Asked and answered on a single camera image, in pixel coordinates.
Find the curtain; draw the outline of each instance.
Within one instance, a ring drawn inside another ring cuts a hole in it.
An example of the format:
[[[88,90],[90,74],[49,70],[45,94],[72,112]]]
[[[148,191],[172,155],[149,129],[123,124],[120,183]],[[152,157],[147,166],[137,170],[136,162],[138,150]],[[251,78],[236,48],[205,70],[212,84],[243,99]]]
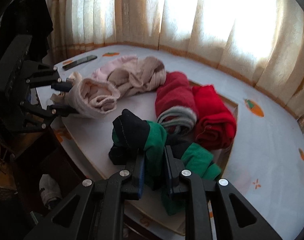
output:
[[[53,0],[56,62],[130,44],[228,73],[304,114],[304,13],[295,0]]]

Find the orange fruit print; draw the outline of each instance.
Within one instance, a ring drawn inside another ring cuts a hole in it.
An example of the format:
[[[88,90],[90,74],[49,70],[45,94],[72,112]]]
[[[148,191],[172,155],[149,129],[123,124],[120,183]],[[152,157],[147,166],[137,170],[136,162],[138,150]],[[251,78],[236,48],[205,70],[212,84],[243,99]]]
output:
[[[103,54],[102,57],[113,57],[113,56],[116,56],[116,55],[120,55],[120,53],[118,53],[118,52],[107,52],[107,53]]]
[[[299,153],[300,153],[301,159],[304,161],[304,152],[301,148],[299,148]]]
[[[245,105],[246,107],[255,115],[259,116],[259,117],[264,117],[264,113],[263,110],[261,109],[261,107],[259,105],[257,105],[257,103],[255,103],[252,100],[249,99],[244,99]]]
[[[71,63],[71,62],[73,62],[73,60],[71,60],[71,59],[68,60],[68,61],[65,61],[65,62],[63,62],[63,66],[66,65],[66,64],[69,64],[69,63]]]

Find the gray cloth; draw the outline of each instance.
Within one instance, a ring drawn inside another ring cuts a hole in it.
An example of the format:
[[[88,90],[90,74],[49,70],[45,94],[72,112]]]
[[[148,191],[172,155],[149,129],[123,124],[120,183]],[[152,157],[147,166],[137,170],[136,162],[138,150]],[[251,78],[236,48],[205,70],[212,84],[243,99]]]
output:
[[[166,121],[165,119],[169,117],[172,117],[172,119]],[[173,106],[160,114],[156,120],[168,133],[180,135],[190,132],[195,126],[196,121],[196,113],[184,106]]]
[[[39,190],[43,205],[48,209],[51,209],[49,202],[62,199],[58,183],[49,174],[42,175],[39,183]]]

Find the gray sock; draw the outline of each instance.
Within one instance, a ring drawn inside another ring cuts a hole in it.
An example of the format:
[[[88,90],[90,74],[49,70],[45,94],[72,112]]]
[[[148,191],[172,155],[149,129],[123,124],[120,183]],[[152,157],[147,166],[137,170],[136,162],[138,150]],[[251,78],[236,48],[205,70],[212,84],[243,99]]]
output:
[[[60,187],[58,183],[51,178],[49,174],[43,174],[40,183],[39,190],[44,206],[50,209],[49,202],[57,199],[62,199]]]

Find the phone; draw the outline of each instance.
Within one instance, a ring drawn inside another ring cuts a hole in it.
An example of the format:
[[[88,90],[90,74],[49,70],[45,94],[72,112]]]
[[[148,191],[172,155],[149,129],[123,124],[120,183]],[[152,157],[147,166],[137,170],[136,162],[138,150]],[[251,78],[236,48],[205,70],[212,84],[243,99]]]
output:
[[[94,60],[94,59],[96,59],[96,58],[98,58],[98,57],[95,56],[95,55],[90,55],[90,56],[87,56],[87,57],[83,57],[83,58],[81,58],[81,59],[78,59],[78,60],[76,60],[76,61],[73,61],[73,62],[71,62],[71,63],[69,63],[69,64],[63,66],[62,68],[63,68],[64,70],[68,70],[68,69],[71,69],[71,68],[73,68],[73,67],[76,67],[77,65],[80,65],[80,64],[82,64],[82,63],[85,63],[85,62],[88,62],[88,61],[91,61],[91,60]]]

